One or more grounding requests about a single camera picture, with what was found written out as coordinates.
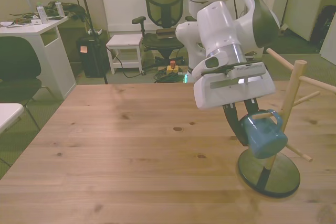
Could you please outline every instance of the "bottle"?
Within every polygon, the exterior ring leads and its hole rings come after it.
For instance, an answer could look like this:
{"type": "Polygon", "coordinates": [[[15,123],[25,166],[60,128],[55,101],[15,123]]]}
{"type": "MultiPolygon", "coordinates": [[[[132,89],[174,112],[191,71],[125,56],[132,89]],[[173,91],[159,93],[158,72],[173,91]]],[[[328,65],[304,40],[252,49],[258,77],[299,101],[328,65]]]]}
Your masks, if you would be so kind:
{"type": "Polygon", "coordinates": [[[65,17],[65,13],[64,13],[64,10],[63,10],[62,3],[59,0],[56,0],[55,5],[56,5],[59,16],[60,17],[65,17]]]}
{"type": "Polygon", "coordinates": [[[37,3],[36,9],[38,11],[38,15],[40,16],[42,24],[48,23],[48,16],[47,16],[46,11],[44,10],[44,7],[42,6],[41,2],[37,3]]]}

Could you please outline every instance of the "white stool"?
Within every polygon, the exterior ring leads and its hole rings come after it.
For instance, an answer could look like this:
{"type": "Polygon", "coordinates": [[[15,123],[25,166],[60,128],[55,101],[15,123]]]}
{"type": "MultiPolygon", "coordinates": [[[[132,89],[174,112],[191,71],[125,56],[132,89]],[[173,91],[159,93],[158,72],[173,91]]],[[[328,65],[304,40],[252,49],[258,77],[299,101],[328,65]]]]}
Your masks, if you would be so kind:
{"type": "MultiPolygon", "coordinates": [[[[124,34],[124,35],[114,35],[110,41],[106,44],[107,48],[117,51],[117,57],[122,62],[123,68],[139,68],[140,73],[142,73],[142,62],[140,53],[140,43],[142,39],[142,34],[124,34]],[[121,49],[131,49],[137,50],[137,57],[134,54],[122,54],[121,49]]],[[[121,63],[116,59],[112,58],[112,54],[107,50],[110,60],[111,72],[114,74],[115,68],[121,68],[121,63]]]]}
{"type": "Polygon", "coordinates": [[[0,134],[25,111],[18,103],[0,103],[0,134]]]}

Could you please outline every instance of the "white door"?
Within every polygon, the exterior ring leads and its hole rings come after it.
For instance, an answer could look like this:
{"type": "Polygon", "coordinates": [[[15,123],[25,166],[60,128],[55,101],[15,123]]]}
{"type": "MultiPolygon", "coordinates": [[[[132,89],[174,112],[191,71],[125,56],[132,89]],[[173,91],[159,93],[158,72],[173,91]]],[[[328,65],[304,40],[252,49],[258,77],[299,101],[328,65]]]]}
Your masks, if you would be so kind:
{"type": "Polygon", "coordinates": [[[328,34],[324,40],[321,56],[336,65],[336,18],[333,19],[328,34]]]}

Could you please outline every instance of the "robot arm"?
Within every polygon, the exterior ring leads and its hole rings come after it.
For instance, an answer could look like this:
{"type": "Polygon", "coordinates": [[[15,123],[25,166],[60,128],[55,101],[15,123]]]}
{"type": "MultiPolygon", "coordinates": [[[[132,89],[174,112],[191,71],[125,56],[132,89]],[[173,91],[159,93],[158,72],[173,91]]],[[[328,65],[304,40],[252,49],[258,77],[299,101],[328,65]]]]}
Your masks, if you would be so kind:
{"type": "Polygon", "coordinates": [[[263,0],[244,0],[248,12],[234,20],[225,1],[189,0],[189,11],[197,17],[196,25],[189,29],[181,24],[176,30],[189,53],[199,108],[245,101],[275,91],[264,64],[248,64],[245,58],[245,53],[262,48],[277,37],[275,15],[263,0]],[[195,26],[198,36],[193,34],[195,26]],[[198,42],[205,50],[196,55],[198,42]]]}

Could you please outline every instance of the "wooden pole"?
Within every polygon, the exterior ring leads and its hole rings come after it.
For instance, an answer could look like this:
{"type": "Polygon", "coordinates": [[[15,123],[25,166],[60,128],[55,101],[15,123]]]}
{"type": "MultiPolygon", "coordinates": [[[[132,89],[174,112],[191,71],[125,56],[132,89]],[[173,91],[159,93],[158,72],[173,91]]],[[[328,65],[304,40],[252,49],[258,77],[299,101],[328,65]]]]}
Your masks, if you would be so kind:
{"type": "Polygon", "coordinates": [[[288,68],[289,70],[293,70],[294,66],[286,61],[283,57],[278,55],[276,52],[274,52],[272,49],[268,48],[266,50],[271,56],[273,56],[277,61],[279,61],[284,67],[288,68]]]}
{"type": "MultiPolygon", "coordinates": [[[[310,99],[312,99],[314,97],[317,97],[320,94],[321,94],[320,91],[316,91],[313,94],[309,94],[309,95],[307,95],[305,97],[302,97],[301,99],[299,99],[299,100],[297,100],[297,101],[294,102],[293,107],[297,106],[297,105],[299,105],[299,104],[301,104],[303,102],[306,102],[306,101],[308,101],[308,100],[310,100],[310,99]]],[[[266,113],[263,113],[263,114],[253,115],[252,118],[254,120],[256,120],[256,119],[270,118],[271,116],[273,116],[272,113],[266,112],[266,113]]]]}
{"type": "Polygon", "coordinates": [[[328,91],[330,91],[330,92],[332,92],[332,93],[336,93],[336,87],[335,87],[335,86],[326,84],[326,83],[324,83],[324,82],[317,81],[317,80],[308,78],[308,77],[306,77],[306,76],[301,76],[301,77],[300,77],[300,81],[304,81],[304,82],[309,83],[309,84],[311,84],[311,85],[314,85],[314,86],[316,86],[316,87],[319,87],[319,88],[328,90],[328,91]]]}
{"type": "MultiPolygon", "coordinates": [[[[304,60],[297,60],[295,61],[294,68],[292,71],[292,75],[289,80],[289,84],[287,86],[286,94],[285,94],[285,99],[282,104],[281,112],[282,112],[282,120],[283,120],[283,125],[281,127],[281,130],[285,132],[288,119],[290,116],[290,113],[292,111],[294,102],[295,102],[295,97],[298,93],[299,87],[300,87],[300,77],[305,73],[305,70],[307,68],[307,62],[304,60]]],[[[275,162],[276,155],[273,157],[270,157],[266,161],[265,169],[271,170],[273,167],[273,164],[275,162]]]]}
{"type": "Polygon", "coordinates": [[[307,96],[305,96],[305,97],[302,97],[301,99],[297,100],[297,101],[293,104],[293,106],[297,106],[297,105],[299,105],[299,104],[301,104],[301,103],[303,103],[303,102],[306,102],[306,101],[308,101],[308,100],[310,100],[310,99],[312,99],[312,98],[314,98],[314,97],[317,97],[317,96],[320,95],[320,94],[321,94],[320,91],[316,91],[316,92],[313,93],[313,94],[310,94],[310,95],[307,95],[307,96]]]}
{"type": "Polygon", "coordinates": [[[272,113],[266,112],[266,113],[263,113],[263,114],[253,115],[252,119],[256,120],[256,119],[270,118],[271,116],[273,116],[272,113]]]}
{"type": "Polygon", "coordinates": [[[286,147],[289,148],[292,152],[294,152],[298,156],[302,157],[304,160],[308,161],[309,163],[313,162],[312,157],[308,156],[307,154],[304,154],[304,153],[300,152],[298,149],[294,148],[290,144],[287,144],[286,147]]]}

